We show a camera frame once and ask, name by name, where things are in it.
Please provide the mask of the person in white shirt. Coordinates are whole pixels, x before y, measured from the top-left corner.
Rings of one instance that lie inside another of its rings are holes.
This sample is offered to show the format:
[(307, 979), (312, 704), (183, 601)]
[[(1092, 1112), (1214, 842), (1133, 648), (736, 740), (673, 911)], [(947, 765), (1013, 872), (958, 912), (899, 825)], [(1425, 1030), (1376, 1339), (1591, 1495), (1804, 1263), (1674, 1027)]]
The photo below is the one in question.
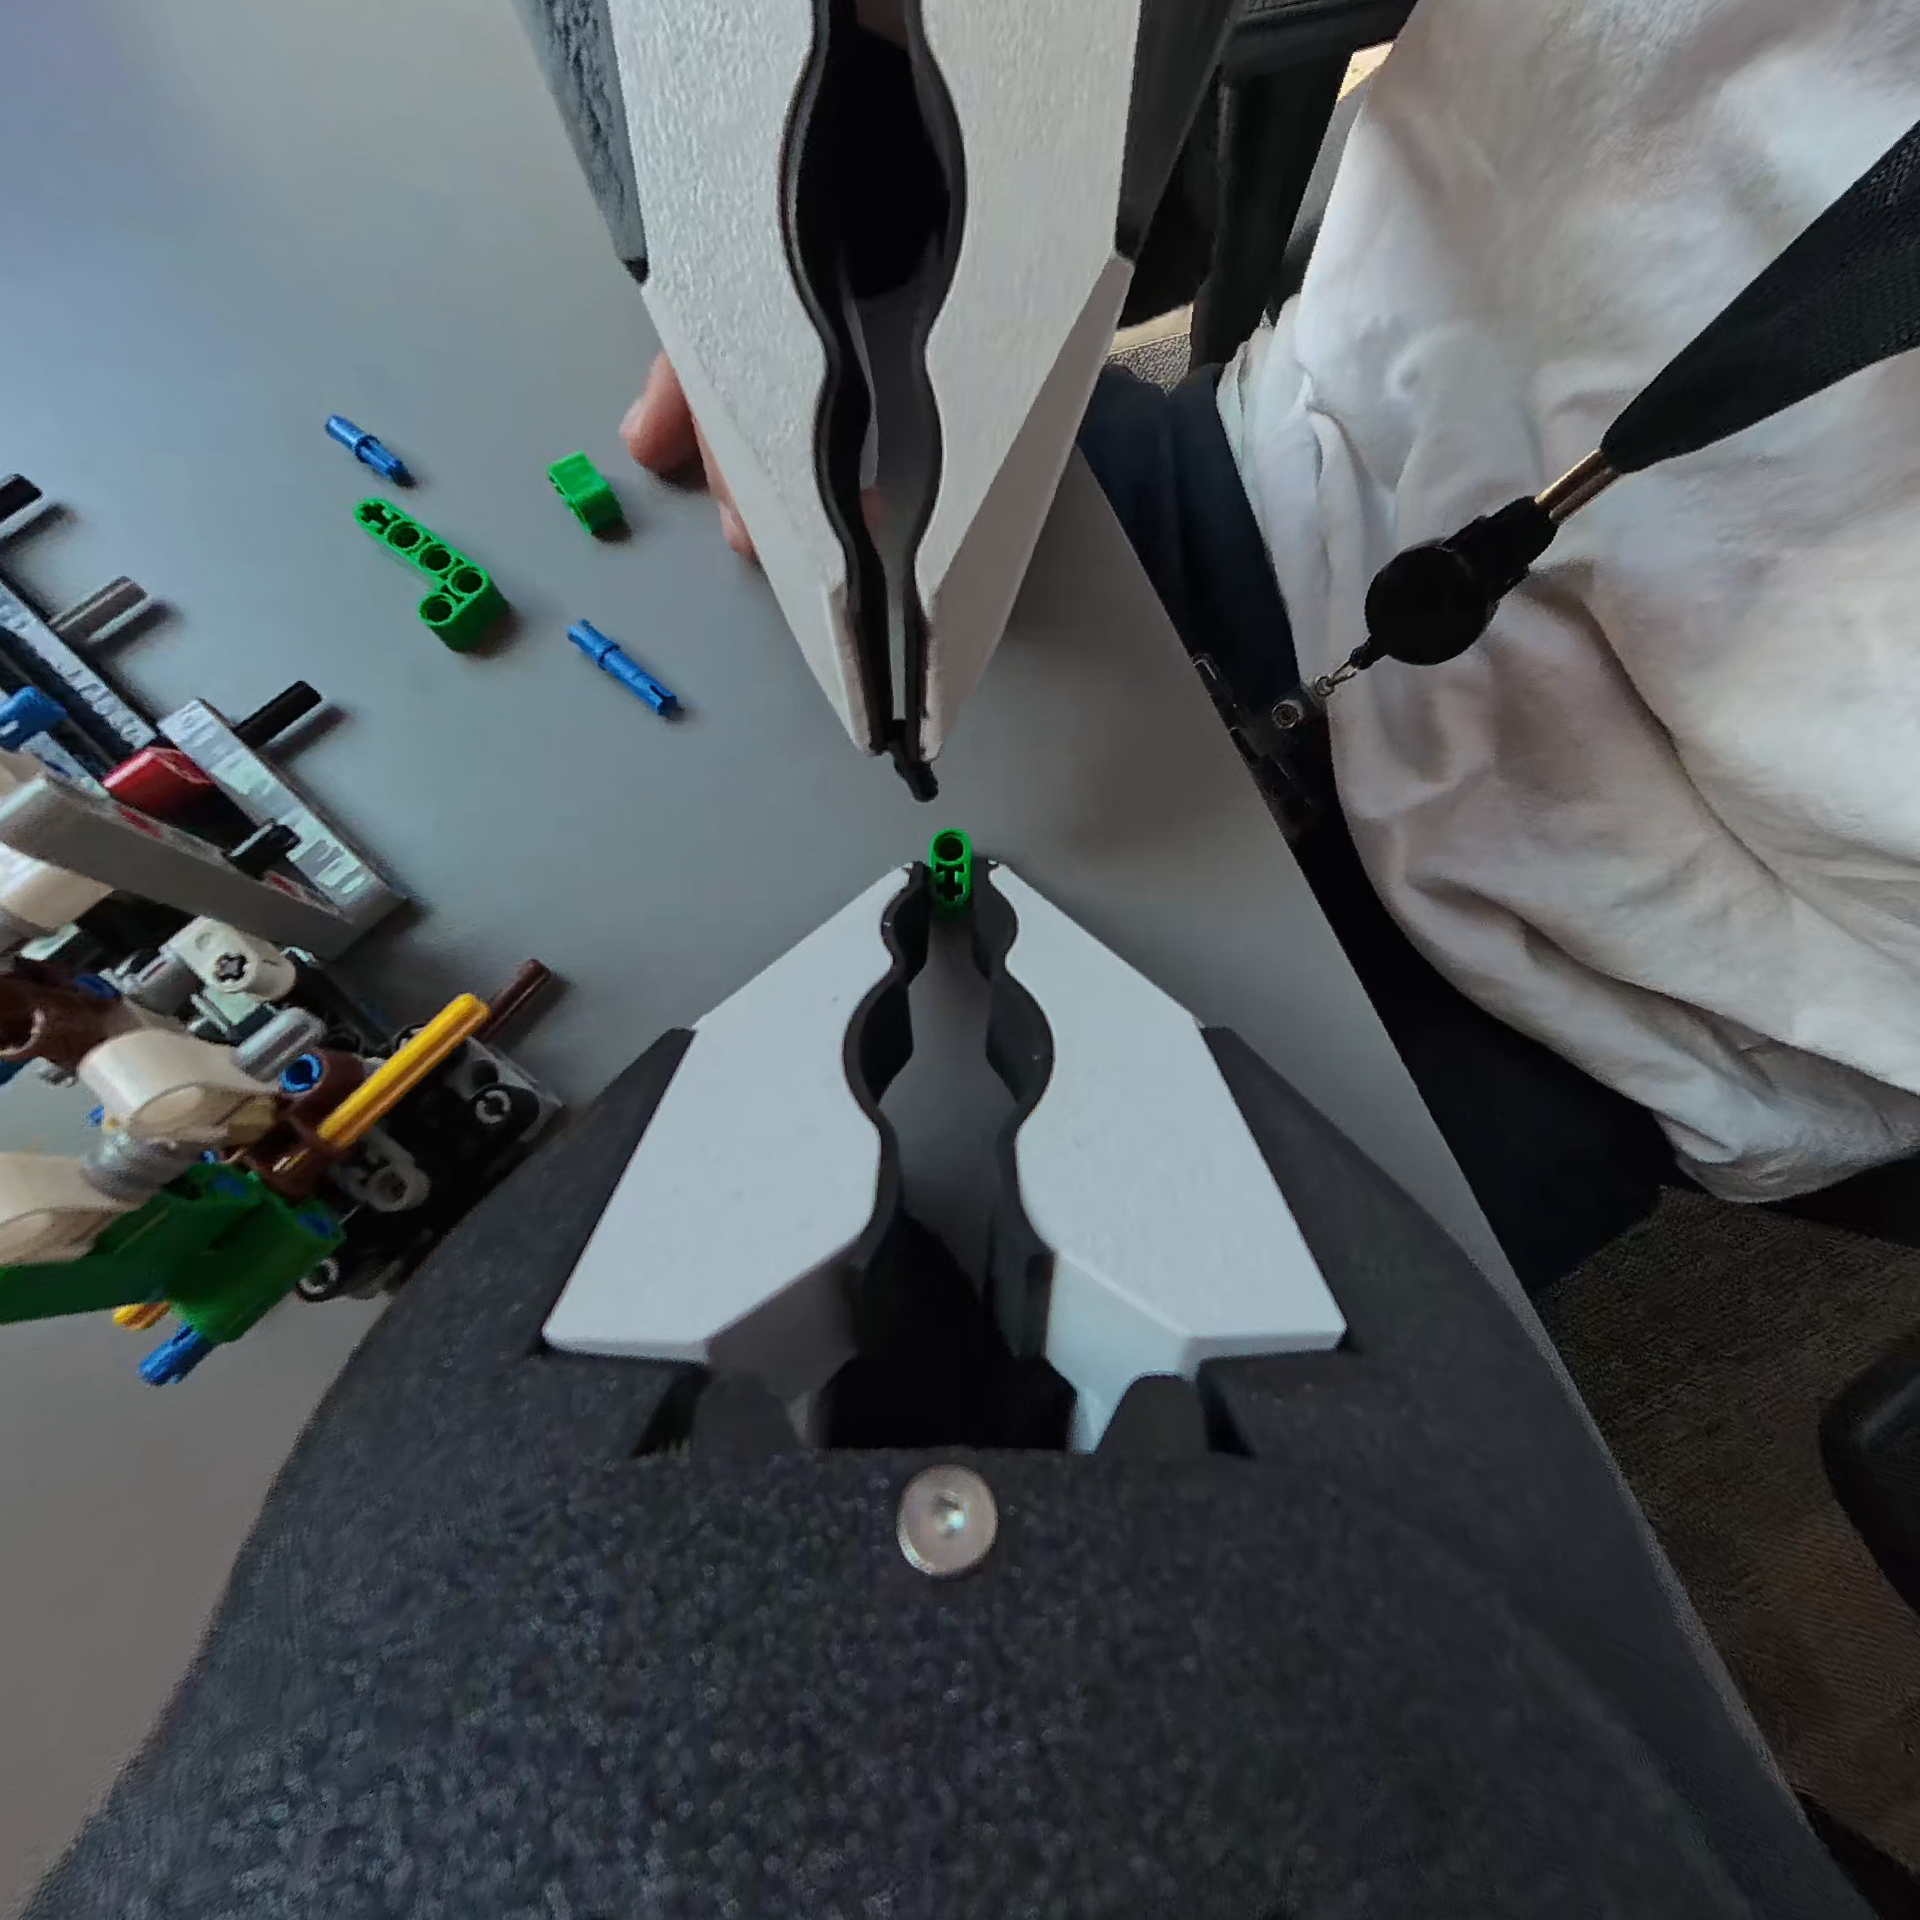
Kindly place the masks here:
[[(1916, 124), (1916, 5), (1418, 5), (1219, 420), (1300, 672), (1533, 495)], [(1916, 1156), (1916, 353), (1575, 512), (1332, 696), (1407, 938), (1774, 1203)]]

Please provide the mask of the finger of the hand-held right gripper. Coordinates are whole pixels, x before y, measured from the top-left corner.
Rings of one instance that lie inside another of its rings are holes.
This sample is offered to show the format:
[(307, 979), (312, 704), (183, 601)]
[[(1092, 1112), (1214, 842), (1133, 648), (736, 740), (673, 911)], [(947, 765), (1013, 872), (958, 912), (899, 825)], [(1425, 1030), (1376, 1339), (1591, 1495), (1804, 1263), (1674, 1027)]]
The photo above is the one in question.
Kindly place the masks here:
[(1007, 625), (1133, 265), (1145, 5), (878, 5), (923, 140), (876, 299), (880, 657), (894, 759), (942, 755)]
[(871, 391), (846, 277), (840, 109), (856, 5), (612, 2), (641, 299), (835, 721), (911, 759), (862, 515)]

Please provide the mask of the green angled lego beam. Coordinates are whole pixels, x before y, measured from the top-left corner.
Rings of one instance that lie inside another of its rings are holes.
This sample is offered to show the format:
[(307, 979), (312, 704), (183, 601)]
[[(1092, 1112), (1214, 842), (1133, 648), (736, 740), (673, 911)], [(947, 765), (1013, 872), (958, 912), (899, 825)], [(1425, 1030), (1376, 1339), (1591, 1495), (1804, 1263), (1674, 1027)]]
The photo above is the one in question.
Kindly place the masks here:
[(416, 616), (444, 648), (469, 657), (492, 641), (510, 607), (478, 560), (384, 497), (358, 500), (352, 521), (381, 553), (417, 576), (422, 598)]

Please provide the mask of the small green lego block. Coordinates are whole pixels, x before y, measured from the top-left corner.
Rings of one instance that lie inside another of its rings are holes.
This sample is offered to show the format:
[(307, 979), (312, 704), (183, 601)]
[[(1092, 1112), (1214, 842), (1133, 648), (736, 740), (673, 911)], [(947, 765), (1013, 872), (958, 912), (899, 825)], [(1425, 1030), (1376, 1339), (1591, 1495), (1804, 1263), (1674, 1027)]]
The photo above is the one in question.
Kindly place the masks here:
[(545, 481), (568, 517), (596, 543), (620, 543), (629, 523), (612, 481), (585, 451), (566, 453), (545, 470)]

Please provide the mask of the person's right hand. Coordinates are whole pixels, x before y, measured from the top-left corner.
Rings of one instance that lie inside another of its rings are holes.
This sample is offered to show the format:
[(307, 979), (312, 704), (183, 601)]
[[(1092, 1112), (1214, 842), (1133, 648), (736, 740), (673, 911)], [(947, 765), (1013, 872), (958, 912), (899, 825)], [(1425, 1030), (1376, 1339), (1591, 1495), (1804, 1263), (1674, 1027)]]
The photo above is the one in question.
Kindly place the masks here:
[(654, 355), (622, 419), (620, 439), (629, 460), (651, 478), (685, 495), (708, 497), (728, 551), (746, 565), (758, 565), (753, 537), (665, 350)]

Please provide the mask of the black chair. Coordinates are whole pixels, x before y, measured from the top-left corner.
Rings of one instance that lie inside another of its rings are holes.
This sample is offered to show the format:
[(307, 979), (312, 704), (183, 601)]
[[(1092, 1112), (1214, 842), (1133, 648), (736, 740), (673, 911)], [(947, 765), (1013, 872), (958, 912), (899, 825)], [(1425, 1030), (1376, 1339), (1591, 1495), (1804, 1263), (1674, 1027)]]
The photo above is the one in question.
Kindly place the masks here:
[(1350, 64), (1392, 43), (1410, 13), (1411, 2), (1236, 6), (1218, 64), (1211, 265), (1191, 307), (1191, 368), (1222, 364), (1297, 293)]

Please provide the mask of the black badge reel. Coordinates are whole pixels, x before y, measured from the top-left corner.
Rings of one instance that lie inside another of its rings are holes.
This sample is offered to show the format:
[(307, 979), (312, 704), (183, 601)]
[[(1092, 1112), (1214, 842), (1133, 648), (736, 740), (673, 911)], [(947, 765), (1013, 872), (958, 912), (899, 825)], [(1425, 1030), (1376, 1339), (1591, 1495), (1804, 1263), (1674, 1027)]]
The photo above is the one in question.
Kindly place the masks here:
[(1360, 647), (1337, 668), (1304, 685), (1304, 699), (1321, 708), (1342, 685), (1379, 660), (1407, 667), (1455, 660), (1484, 637), (1502, 601), (1523, 583), (1555, 532), (1553, 517), (1533, 497), (1522, 497), (1443, 541), (1398, 553), (1366, 590)]

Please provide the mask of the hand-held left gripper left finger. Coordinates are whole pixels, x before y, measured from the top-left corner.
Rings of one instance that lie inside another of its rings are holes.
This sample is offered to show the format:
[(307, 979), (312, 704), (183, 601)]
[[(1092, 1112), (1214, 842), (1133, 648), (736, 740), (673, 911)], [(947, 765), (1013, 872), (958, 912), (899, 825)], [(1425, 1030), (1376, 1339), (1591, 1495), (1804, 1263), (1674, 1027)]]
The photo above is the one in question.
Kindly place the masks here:
[(746, 1381), (800, 1446), (829, 1443), (862, 1297), (899, 1239), (883, 1101), (930, 928), (926, 867), (885, 869), (679, 1036), (545, 1350)]

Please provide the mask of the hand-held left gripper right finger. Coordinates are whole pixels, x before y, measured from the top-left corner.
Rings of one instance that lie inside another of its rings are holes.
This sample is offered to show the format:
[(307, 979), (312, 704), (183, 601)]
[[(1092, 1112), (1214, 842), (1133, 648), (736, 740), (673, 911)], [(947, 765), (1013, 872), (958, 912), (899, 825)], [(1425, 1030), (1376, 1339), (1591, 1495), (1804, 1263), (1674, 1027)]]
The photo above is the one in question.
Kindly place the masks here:
[(1348, 1322), (1187, 1008), (1007, 865), (971, 882), (994, 1147), (985, 1298), (1090, 1454), (1139, 1381), (1329, 1354)]

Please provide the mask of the partly built lego model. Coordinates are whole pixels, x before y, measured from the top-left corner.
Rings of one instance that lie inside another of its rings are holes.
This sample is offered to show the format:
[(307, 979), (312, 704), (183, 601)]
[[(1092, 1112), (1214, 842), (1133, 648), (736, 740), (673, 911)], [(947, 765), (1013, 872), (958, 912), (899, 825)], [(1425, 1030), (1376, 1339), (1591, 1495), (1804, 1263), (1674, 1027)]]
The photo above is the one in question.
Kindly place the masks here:
[(3, 574), (3, 1088), (85, 1098), (70, 1153), (3, 1151), (3, 1325), (165, 1325), (165, 1386), (289, 1298), (375, 1298), (558, 1124), (505, 1051), (554, 985), (384, 1021), (336, 965), (404, 899), (271, 746), (321, 696), (238, 723), (144, 715), (85, 659), (144, 623), (116, 579), (50, 616)]

